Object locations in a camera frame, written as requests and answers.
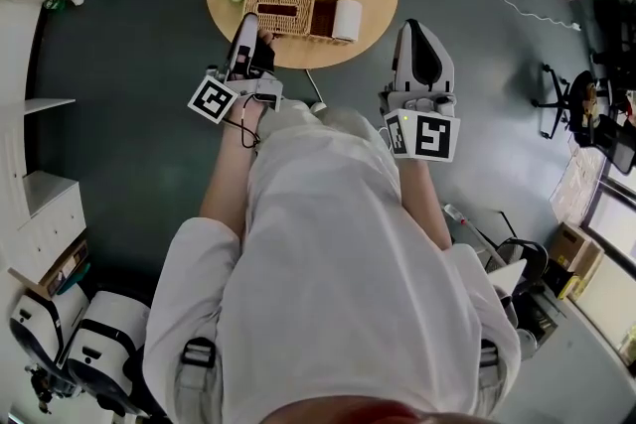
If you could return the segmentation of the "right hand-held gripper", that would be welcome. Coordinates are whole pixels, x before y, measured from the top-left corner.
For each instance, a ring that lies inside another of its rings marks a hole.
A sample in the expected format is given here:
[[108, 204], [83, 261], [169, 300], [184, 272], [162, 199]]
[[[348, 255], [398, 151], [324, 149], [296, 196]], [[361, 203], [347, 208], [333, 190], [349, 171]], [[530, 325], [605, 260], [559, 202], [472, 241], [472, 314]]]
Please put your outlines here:
[[[455, 116], [454, 63], [424, 25], [407, 19], [397, 34], [392, 90], [380, 93], [388, 144], [396, 159], [453, 161], [460, 119]], [[414, 91], [416, 80], [429, 91]]]

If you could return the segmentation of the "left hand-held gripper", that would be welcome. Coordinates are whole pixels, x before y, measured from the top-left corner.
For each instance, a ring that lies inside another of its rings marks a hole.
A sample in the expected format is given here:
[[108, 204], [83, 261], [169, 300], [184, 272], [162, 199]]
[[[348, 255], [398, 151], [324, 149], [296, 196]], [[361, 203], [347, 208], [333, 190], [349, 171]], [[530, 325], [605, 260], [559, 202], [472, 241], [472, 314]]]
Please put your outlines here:
[[219, 124], [229, 121], [235, 106], [250, 102], [278, 111], [283, 84], [274, 75], [275, 51], [258, 38], [256, 14], [243, 16], [231, 44], [224, 70], [211, 66], [188, 102], [188, 107]]

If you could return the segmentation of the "wicker tissue box lid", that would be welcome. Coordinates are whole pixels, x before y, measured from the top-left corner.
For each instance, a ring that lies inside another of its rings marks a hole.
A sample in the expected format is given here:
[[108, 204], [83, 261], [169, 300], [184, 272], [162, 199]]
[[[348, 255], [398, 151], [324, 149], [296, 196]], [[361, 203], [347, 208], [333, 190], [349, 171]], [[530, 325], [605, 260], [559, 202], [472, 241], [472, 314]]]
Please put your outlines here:
[[315, 0], [243, 0], [243, 12], [255, 14], [260, 29], [274, 35], [309, 34]]

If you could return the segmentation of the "wicker basket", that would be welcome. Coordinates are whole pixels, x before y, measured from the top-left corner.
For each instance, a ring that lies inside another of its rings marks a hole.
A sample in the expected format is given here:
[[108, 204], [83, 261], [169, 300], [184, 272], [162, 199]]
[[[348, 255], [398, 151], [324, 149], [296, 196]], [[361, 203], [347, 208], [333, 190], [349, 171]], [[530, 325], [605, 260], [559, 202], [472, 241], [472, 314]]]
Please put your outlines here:
[[285, 37], [316, 40], [333, 44], [352, 44], [345, 41], [334, 40], [331, 37], [337, 1], [338, 0], [315, 0], [309, 34], [304, 37]]

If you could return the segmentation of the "person's right forearm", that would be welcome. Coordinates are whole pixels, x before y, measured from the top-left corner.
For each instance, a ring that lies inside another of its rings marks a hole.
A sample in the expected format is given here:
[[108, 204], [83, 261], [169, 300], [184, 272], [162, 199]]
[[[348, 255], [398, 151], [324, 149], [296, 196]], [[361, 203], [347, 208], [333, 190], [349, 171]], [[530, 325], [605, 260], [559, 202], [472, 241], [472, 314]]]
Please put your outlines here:
[[439, 249], [449, 249], [451, 235], [427, 162], [400, 159], [397, 168], [403, 207]]

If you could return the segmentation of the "person's left forearm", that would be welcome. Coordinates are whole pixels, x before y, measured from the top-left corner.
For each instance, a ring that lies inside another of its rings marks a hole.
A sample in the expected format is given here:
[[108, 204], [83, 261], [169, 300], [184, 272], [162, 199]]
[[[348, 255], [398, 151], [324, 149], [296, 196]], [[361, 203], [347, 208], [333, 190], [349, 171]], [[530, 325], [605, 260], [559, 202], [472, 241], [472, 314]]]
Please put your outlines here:
[[238, 238], [245, 228], [248, 175], [263, 109], [263, 104], [255, 102], [233, 108], [199, 212], [200, 217], [224, 224]]

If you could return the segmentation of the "white paper roll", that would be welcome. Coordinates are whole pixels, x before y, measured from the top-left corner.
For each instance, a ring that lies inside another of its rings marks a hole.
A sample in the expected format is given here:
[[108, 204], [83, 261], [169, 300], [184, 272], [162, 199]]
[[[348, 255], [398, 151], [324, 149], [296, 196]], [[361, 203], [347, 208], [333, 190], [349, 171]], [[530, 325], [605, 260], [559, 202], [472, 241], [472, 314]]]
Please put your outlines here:
[[363, 6], [357, 0], [336, 2], [331, 37], [349, 43], [357, 42], [362, 22]]

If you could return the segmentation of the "plain cardboard box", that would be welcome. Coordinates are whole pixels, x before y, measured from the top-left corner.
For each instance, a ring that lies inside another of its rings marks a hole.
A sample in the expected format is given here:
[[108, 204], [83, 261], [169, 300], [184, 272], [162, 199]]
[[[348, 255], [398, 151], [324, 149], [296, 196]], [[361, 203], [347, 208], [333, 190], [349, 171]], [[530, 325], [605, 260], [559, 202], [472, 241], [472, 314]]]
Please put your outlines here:
[[578, 226], [563, 222], [551, 240], [543, 280], [559, 300], [576, 301], [586, 289], [604, 250]]

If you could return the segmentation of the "labelled cardboard box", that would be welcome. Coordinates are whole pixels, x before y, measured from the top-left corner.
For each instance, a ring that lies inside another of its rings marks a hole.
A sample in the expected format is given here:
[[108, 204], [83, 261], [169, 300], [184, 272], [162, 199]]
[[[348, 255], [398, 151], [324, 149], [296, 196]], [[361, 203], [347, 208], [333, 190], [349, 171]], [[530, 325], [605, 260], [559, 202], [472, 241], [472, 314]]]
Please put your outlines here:
[[46, 299], [56, 295], [71, 277], [81, 268], [88, 258], [87, 242], [83, 236], [76, 239], [58, 258], [39, 285]]

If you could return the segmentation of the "clear plastic bottle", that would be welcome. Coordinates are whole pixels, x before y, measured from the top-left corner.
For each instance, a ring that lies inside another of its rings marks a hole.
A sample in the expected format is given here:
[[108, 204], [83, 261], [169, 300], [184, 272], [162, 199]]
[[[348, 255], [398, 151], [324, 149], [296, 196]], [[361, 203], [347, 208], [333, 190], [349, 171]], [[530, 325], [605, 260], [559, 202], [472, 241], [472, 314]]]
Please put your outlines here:
[[468, 226], [469, 225], [469, 219], [458, 209], [456, 208], [454, 205], [452, 204], [446, 204], [443, 206], [443, 211], [450, 217], [452, 218], [455, 222], [464, 225], [464, 226]]

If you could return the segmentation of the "black office chair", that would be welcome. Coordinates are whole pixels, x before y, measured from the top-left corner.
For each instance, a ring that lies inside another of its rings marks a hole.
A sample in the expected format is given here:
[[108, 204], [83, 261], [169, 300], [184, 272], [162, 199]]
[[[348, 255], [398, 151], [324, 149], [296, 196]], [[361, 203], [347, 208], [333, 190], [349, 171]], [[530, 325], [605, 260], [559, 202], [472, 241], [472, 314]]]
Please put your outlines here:
[[558, 77], [548, 64], [542, 64], [541, 70], [552, 78], [556, 93], [552, 103], [531, 100], [534, 108], [556, 111], [552, 131], [540, 131], [543, 138], [552, 140], [563, 124], [578, 143], [589, 146], [608, 142], [611, 135], [618, 133], [615, 124], [619, 114], [624, 114], [628, 123], [636, 120], [634, 90], [614, 86], [608, 78], [595, 79], [590, 71], [581, 72], [569, 82]]

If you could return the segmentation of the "pale floor mat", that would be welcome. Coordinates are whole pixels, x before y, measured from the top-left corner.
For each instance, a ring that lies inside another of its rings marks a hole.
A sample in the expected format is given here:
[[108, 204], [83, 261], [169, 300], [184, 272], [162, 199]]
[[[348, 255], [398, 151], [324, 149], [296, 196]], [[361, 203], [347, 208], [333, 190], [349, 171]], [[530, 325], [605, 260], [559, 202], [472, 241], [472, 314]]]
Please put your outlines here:
[[558, 223], [580, 225], [595, 193], [606, 158], [593, 148], [568, 144], [570, 159], [550, 197]]

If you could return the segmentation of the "white desk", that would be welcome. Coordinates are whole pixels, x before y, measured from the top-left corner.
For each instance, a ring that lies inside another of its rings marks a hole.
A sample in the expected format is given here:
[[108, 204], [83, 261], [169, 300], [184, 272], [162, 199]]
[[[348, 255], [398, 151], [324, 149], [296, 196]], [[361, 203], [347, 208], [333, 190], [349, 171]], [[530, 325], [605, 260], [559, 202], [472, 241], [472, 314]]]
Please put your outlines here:
[[493, 286], [504, 296], [512, 297], [523, 281], [523, 272], [527, 265], [527, 261], [521, 255], [522, 248], [517, 245], [504, 245], [503, 253], [500, 253], [499, 248], [488, 240], [470, 220], [468, 226], [461, 226], [465, 227], [477, 240], [478, 245], [475, 251]]

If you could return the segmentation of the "person's white shirt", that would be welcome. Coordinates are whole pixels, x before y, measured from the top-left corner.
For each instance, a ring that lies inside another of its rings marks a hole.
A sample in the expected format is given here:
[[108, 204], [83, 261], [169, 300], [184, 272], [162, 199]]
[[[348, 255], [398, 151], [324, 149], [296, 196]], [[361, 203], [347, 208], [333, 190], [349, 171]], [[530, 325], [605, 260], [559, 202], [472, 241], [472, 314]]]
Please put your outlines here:
[[171, 424], [494, 424], [521, 347], [473, 248], [439, 249], [355, 111], [263, 109], [245, 228], [186, 220], [143, 374]]

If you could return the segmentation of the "white drawer cabinet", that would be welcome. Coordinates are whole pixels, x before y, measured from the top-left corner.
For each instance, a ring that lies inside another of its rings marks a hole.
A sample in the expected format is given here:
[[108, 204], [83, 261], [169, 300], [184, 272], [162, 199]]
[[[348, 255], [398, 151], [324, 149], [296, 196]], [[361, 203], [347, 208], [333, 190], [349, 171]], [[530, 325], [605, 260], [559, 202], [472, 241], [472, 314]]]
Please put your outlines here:
[[26, 167], [24, 119], [71, 99], [0, 104], [0, 272], [38, 283], [85, 229], [80, 183]]

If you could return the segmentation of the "white black-trimmed case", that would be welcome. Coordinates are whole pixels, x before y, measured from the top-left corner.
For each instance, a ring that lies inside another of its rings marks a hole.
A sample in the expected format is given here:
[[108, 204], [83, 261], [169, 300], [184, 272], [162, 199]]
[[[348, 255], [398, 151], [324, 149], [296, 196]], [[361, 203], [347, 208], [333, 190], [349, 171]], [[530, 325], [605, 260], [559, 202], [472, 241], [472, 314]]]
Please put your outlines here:
[[88, 306], [89, 298], [79, 284], [51, 300], [26, 290], [10, 317], [10, 331], [39, 367], [73, 383], [66, 362], [71, 342]]
[[96, 292], [67, 357], [74, 381], [101, 408], [120, 416], [154, 412], [141, 369], [148, 315], [149, 307], [141, 301], [105, 290]]

